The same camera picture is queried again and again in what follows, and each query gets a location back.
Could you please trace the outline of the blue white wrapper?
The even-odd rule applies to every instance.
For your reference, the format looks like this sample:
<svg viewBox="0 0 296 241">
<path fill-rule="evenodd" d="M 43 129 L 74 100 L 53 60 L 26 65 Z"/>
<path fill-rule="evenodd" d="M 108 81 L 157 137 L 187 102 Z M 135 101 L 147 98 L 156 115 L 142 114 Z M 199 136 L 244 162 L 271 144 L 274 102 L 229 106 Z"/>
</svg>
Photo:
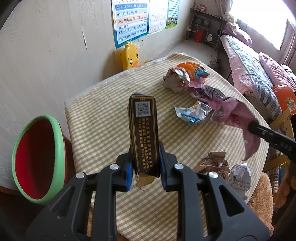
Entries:
<svg viewBox="0 0 296 241">
<path fill-rule="evenodd" d="M 188 124 L 203 122 L 213 111 L 210 106 L 200 101 L 196 101 L 195 104 L 189 108 L 175 106 L 174 109 L 176 116 Z"/>
</svg>

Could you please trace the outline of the brown gold cigarette box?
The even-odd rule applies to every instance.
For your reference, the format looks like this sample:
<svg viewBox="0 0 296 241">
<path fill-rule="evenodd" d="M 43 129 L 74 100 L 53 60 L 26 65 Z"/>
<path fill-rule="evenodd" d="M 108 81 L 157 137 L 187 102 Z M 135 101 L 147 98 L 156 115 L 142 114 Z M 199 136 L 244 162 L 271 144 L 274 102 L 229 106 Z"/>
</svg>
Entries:
<svg viewBox="0 0 296 241">
<path fill-rule="evenodd" d="M 159 178 L 159 132 L 155 97 L 132 94 L 128 102 L 128 120 L 135 172 Z"/>
</svg>

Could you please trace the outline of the white paper ball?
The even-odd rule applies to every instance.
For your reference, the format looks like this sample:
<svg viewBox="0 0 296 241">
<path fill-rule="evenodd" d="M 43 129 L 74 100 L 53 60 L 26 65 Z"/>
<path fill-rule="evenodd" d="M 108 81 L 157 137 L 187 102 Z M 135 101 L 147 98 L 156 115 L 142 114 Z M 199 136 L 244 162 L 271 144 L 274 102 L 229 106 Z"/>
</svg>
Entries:
<svg viewBox="0 0 296 241">
<path fill-rule="evenodd" d="M 227 183 L 243 200 L 246 200 L 246 193 L 251 187 L 251 170 L 247 166 L 247 163 L 234 165 L 230 170 Z"/>
</svg>

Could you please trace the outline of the pink plastic bag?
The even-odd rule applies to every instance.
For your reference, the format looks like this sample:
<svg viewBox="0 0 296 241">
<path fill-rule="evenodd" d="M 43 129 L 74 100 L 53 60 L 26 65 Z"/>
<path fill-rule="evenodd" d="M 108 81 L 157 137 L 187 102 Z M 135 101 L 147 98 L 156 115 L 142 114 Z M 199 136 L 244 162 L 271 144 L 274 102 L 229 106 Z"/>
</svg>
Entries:
<svg viewBox="0 0 296 241">
<path fill-rule="evenodd" d="M 217 88 L 198 82 L 191 82 L 188 85 L 188 90 L 193 97 L 205 102 L 213 109 L 211 116 L 213 121 L 242 129 L 245 146 L 243 160 L 248 160 L 258 150 L 260 138 L 248 130 L 248 125 L 251 122 L 258 123 L 258 120 L 246 104 L 235 97 L 226 97 Z"/>
</svg>

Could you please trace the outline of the green red trash bin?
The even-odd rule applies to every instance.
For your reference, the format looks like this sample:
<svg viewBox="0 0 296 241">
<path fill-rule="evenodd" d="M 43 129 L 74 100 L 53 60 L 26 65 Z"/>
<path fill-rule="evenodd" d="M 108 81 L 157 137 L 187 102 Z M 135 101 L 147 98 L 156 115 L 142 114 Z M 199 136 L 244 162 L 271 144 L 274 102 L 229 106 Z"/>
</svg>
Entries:
<svg viewBox="0 0 296 241">
<path fill-rule="evenodd" d="M 23 128 L 13 148 L 11 169 L 23 197 L 41 205 L 75 175 L 71 141 L 55 118 L 41 115 Z"/>
</svg>

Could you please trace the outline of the wooden chair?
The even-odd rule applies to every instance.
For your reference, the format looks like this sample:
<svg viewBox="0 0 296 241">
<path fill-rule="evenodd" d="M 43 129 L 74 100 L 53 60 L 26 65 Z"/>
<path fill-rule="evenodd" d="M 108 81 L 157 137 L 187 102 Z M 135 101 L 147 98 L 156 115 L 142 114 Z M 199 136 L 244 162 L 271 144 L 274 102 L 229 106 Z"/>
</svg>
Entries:
<svg viewBox="0 0 296 241">
<path fill-rule="evenodd" d="M 272 141 L 270 146 L 282 153 L 274 159 L 265 162 L 264 171 L 269 171 L 282 164 L 292 163 L 295 168 L 295 135 L 292 127 L 292 113 L 287 108 L 280 116 L 278 116 L 271 124 L 270 128 L 273 131 Z"/>
</svg>

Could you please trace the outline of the crumpled brown pink paper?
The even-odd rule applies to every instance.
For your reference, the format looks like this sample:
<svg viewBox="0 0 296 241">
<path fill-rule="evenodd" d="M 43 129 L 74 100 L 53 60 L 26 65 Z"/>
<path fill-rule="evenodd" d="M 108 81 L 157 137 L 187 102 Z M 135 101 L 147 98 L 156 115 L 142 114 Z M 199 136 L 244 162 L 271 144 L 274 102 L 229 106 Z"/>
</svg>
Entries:
<svg viewBox="0 0 296 241">
<path fill-rule="evenodd" d="M 209 172 L 216 172 L 224 180 L 228 180 L 230 176 L 230 168 L 225 159 L 226 152 L 209 152 L 208 155 L 202 159 L 202 162 L 193 168 L 194 172 L 207 174 Z"/>
</svg>

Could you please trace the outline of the red orange box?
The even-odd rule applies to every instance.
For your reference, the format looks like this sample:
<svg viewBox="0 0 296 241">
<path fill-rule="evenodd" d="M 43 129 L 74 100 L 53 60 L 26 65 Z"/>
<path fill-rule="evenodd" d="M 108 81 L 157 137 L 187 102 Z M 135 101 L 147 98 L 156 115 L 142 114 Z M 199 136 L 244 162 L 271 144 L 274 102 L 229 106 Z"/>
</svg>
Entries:
<svg viewBox="0 0 296 241">
<path fill-rule="evenodd" d="M 293 90 L 288 85 L 276 85 L 272 87 L 272 90 L 276 95 L 278 102 L 280 103 L 282 112 L 289 109 L 291 114 L 295 115 L 296 97 Z"/>
</svg>

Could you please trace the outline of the pink quilt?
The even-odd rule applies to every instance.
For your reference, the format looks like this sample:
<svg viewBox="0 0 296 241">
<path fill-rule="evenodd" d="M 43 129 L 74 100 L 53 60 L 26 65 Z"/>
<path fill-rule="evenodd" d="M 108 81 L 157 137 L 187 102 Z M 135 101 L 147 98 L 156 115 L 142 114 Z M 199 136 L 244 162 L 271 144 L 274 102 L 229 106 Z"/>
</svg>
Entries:
<svg viewBox="0 0 296 241">
<path fill-rule="evenodd" d="M 295 82 L 275 60 L 267 54 L 260 52 L 259 61 L 274 86 L 287 85 L 295 92 Z"/>
</svg>

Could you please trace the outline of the bed with plaid sheet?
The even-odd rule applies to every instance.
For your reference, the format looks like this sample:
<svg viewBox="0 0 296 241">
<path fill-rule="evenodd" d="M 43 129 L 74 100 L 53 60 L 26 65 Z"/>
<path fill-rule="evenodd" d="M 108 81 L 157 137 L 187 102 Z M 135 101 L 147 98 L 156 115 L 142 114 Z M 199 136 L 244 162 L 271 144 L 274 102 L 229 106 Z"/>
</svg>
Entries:
<svg viewBox="0 0 296 241">
<path fill-rule="evenodd" d="M 280 103 L 274 94 L 274 86 L 259 61 L 259 53 L 240 40 L 224 35 L 221 42 L 231 68 L 234 87 L 245 96 L 266 122 L 270 123 L 282 114 Z M 281 65 L 295 82 L 292 70 Z"/>
</svg>

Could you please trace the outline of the crumpled silver snack bag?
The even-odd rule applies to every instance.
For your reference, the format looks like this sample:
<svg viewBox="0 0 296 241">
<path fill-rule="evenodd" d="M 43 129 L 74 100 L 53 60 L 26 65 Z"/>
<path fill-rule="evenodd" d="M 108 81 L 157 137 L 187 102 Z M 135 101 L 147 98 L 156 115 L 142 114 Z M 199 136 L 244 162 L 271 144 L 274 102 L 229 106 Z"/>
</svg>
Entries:
<svg viewBox="0 0 296 241">
<path fill-rule="evenodd" d="M 185 68 L 173 66 L 170 67 L 163 77 L 162 86 L 175 93 L 179 93 L 187 89 L 190 83 L 191 80 Z"/>
</svg>

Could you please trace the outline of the orange snack wrapper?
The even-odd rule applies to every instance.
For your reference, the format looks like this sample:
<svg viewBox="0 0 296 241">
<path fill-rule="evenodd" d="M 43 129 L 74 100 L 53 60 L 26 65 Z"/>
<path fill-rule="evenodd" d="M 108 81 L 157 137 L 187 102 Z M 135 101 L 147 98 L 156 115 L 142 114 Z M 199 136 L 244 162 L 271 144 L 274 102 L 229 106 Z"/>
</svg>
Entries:
<svg viewBox="0 0 296 241">
<path fill-rule="evenodd" d="M 191 81 L 203 84 L 209 73 L 200 64 L 194 62 L 183 62 L 177 65 L 178 68 L 184 68 L 188 73 Z"/>
</svg>

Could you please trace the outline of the dark shoes on floor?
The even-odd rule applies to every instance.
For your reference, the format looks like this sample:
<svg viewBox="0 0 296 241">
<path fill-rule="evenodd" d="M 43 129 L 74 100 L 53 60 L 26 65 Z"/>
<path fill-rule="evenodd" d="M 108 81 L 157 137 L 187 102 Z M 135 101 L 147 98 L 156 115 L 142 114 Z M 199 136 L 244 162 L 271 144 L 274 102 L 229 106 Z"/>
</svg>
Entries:
<svg viewBox="0 0 296 241">
<path fill-rule="evenodd" d="M 220 59 L 218 57 L 214 57 L 213 59 L 210 60 L 210 64 L 208 65 L 210 68 L 215 70 L 216 72 L 219 72 L 219 67 L 220 67 Z"/>
</svg>

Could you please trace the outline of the yellow duck toy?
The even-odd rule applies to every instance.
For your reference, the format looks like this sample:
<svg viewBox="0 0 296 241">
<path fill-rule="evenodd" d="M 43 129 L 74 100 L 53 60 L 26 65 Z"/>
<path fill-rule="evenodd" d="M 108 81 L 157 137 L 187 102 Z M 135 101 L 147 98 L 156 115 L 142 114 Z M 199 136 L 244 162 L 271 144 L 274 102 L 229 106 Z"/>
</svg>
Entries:
<svg viewBox="0 0 296 241">
<path fill-rule="evenodd" d="M 127 41 L 123 48 L 114 51 L 115 63 L 123 70 L 138 66 L 139 55 L 135 44 Z"/>
</svg>

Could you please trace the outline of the red container on shelf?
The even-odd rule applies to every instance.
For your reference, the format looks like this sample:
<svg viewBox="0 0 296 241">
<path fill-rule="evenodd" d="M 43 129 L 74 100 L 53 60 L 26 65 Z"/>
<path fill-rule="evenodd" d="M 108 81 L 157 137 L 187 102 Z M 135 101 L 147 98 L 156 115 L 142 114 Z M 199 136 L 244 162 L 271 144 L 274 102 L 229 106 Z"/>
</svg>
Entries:
<svg viewBox="0 0 296 241">
<path fill-rule="evenodd" d="M 203 39 L 204 30 L 197 30 L 194 35 L 194 41 L 197 43 L 201 43 Z"/>
</svg>

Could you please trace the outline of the pink pillow bundle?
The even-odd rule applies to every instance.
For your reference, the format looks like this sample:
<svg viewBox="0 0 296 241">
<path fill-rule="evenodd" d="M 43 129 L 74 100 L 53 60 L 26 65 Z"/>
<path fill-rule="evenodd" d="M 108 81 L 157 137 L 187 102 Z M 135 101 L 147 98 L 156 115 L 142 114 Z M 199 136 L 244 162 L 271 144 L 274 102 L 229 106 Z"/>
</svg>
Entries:
<svg viewBox="0 0 296 241">
<path fill-rule="evenodd" d="M 232 36 L 232 37 L 240 40 L 244 44 L 248 45 L 249 47 L 252 47 L 252 45 L 253 45 L 250 35 L 247 32 L 243 31 L 239 27 L 239 25 L 234 23 L 234 21 L 227 20 L 227 23 L 225 24 L 223 32 L 225 35 Z"/>
</svg>

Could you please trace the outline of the dark metal shelf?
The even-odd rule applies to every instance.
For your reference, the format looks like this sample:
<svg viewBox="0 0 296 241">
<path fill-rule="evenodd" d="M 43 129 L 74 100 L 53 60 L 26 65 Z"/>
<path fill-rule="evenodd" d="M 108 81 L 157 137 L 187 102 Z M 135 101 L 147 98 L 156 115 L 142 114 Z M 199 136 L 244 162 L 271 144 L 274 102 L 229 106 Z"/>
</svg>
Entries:
<svg viewBox="0 0 296 241">
<path fill-rule="evenodd" d="M 221 45 L 220 38 L 226 21 L 216 15 L 190 8 L 189 22 L 186 30 L 186 40 L 194 40 L 197 30 L 204 30 L 202 43 L 217 51 Z"/>
</svg>

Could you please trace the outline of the white curtain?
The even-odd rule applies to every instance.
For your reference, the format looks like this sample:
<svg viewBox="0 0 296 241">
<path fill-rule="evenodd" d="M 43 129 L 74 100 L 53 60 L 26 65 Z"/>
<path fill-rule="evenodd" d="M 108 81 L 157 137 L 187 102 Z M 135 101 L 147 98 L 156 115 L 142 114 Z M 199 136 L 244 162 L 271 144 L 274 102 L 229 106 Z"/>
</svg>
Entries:
<svg viewBox="0 0 296 241">
<path fill-rule="evenodd" d="M 233 4 L 233 0 L 215 0 L 217 8 L 221 13 L 222 18 L 230 24 L 235 24 L 236 20 L 234 16 L 230 14 L 230 10 Z"/>
</svg>

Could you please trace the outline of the blue pinyin wall poster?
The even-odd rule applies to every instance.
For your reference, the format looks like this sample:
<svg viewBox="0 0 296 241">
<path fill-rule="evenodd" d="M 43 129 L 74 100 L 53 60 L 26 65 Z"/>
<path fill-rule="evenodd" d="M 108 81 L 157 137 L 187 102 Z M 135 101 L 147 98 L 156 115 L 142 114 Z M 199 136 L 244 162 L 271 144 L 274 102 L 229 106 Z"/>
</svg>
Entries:
<svg viewBox="0 0 296 241">
<path fill-rule="evenodd" d="M 111 2 L 116 49 L 149 33 L 148 1 L 114 0 Z"/>
</svg>

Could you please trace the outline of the white chart wall poster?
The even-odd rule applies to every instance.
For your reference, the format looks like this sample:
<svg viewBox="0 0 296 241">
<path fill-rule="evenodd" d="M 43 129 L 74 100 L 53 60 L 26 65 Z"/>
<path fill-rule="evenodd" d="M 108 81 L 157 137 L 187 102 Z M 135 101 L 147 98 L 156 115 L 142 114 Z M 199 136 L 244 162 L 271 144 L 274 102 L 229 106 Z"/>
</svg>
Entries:
<svg viewBox="0 0 296 241">
<path fill-rule="evenodd" d="M 148 3 L 149 35 L 163 31 L 166 27 L 168 0 L 150 0 Z"/>
</svg>

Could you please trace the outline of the green number wall poster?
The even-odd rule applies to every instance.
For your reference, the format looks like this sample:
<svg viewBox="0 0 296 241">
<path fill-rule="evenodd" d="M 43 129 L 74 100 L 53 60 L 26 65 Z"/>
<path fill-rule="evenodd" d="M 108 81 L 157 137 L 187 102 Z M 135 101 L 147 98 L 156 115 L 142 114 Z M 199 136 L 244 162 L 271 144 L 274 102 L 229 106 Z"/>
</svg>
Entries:
<svg viewBox="0 0 296 241">
<path fill-rule="evenodd" d="M 179 0 L 169 0 L 168 2 L 168 12 L 166 18 L 166 29 L 175 27 L 178 22 L 179 14 Z"/>
</svg>

